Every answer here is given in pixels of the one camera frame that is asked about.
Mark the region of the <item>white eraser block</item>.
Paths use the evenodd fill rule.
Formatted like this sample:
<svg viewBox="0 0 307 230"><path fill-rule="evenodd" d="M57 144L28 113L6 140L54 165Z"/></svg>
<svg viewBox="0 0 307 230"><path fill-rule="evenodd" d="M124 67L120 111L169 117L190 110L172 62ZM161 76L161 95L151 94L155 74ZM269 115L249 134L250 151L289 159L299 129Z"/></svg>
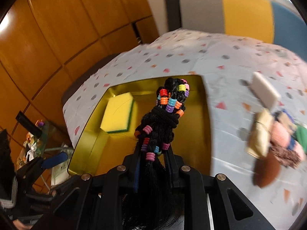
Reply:
<svg viewBox="0 0 307 230"><path fill-rule="evenodd" d="M281 100L281 94L260 72L253 72L250 89L270 111Z"/></svg>

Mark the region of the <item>yellow green sponge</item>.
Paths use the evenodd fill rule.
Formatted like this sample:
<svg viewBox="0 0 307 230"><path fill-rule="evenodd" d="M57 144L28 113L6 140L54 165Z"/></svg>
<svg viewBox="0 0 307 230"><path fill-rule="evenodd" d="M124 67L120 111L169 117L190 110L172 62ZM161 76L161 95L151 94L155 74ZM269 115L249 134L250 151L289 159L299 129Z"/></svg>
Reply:
<svg viewBox="0 0 307 230"><path fill-rule="evenodd" d="M128 131L134 98L130 92L109 99L100 129L107 133Z"/></svg>

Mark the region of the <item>pink knitted sock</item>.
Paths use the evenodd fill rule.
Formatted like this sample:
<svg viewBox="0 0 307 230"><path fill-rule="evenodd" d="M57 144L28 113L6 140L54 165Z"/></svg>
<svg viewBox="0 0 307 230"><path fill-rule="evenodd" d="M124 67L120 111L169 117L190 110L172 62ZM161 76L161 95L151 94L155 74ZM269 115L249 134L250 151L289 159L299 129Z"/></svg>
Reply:
<svg viewBox="0 0 307 230"><path fill-rule="evenodd" d="M275 121L271 131L271 143L282 150L295 152L301 161L305 160L305 152L297 138L292 136L287 129L278 121Z"/></svg>

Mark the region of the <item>green felt hat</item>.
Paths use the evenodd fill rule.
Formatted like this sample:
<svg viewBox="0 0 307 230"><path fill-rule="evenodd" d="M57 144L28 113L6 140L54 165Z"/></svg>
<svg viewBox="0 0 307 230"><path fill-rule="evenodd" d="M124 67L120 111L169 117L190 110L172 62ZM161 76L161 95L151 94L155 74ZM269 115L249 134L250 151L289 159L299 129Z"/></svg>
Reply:
<svg viewBox="0 0 307 230"><path fill-rule="evenodd" d="M307 152L307 129L304 126L297 125L297 129L294 134L295 139L302 146L304 152Z"/></svg>

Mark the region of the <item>patterned white tablecloth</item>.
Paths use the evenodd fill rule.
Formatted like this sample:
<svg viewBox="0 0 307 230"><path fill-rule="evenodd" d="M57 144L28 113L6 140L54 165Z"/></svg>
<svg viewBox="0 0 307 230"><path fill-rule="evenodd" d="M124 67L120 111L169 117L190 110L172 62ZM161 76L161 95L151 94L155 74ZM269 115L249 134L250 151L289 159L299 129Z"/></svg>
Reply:
<svg viewBox="0 0 307 230"><path fill-rule="evenodd" d="M306 61L278 45L248 37L176 30L112 58L77 85L63 115L73 145L99 99L130 81L199 75L208 95L213 133L212 173L226 174L276 229L290 229L306 204L306 162L283 168L266 188L252 184L254 158L245 152L248 131L261 102L248 85L259 72L281 94L278 109L306 122Z"/></svg>

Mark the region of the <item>grey yellow blue chair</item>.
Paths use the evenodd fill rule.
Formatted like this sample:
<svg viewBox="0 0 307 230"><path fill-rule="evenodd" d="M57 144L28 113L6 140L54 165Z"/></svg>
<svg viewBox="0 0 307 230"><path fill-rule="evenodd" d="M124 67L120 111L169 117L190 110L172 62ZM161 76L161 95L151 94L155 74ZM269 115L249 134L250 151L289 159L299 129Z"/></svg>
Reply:
<svg viewBox="0 0 307 230"><path fill-rule="evenodd" d="M306 24L270 0L165 0L168 28L246 36L306 59Z"/></svg>

